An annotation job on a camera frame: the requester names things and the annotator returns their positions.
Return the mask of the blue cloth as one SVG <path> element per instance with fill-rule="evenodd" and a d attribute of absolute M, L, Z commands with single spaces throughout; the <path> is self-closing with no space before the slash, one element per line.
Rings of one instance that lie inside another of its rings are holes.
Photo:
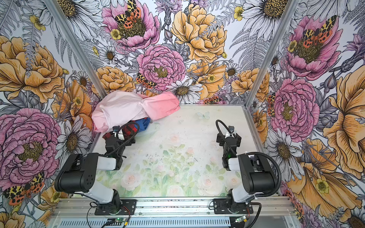
<path fill-rule="evenodd" d="M 149 117 L 135 120 L 135 123 L 137 123 L 139 125 L 139 132 L 145 131 L 147 129 L 147 127 L 149 126 L 150 122 L 151 122 L 151 119 Z"/>

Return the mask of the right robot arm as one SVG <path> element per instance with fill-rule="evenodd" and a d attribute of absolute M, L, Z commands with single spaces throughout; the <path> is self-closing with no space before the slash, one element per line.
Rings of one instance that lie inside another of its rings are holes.
<path fill-rule="evenodd" d="M 231 187 L 225 199 L 213 200 L 214 213 L 252 214 L 253 200 L 271 196 L 278 190 L 281 179 L 272 170 L 273 159 L 260 152 L 237 154 L 241 137 L 231 126 L 226 134 L 218 130 L 216 141 L 223 148 L 223 168 L 238 173 L 241 184 Z"/>

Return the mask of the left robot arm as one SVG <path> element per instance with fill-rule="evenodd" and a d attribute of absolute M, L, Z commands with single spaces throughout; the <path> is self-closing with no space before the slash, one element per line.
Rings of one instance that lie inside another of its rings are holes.
<path fill-rule="evenodd" d="M 117 215 L 125 212 L 131 215 L 128 206 L 121 201 L 118 191 L 98 182 L 96 173 L 120 170 L 125 159 L 124 150 L 136 142 L 135 136 L 139 131 L 140 126 L 136 122 L 114 126 L 111 132 L 103 135 L 106 143 L 104 154 L 70 155 L 56 177 L 56 191 L 90 198 L 103 213 Z"/>

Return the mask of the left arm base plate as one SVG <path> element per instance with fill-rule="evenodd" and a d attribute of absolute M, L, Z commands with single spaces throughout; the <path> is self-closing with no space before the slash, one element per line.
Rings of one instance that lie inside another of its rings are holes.
<path fill-rule="evenodd" d="M 118 205 L 114 205 L 112 202 L 101 204 L 96 207 L 94 214 L 96 216 L 134 215 L 136 203 L 136 199 L 121 199 Z"/>

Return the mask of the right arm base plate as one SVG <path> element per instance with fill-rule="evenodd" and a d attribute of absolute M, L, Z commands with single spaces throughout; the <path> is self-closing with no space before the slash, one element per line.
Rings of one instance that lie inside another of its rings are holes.
<path fill-rule="evenodd" d="M 227 199 L 213 199 L 213 210 L 215 214 L 253 214 L 253 207 L 246 203 L 228 202 Z"/>

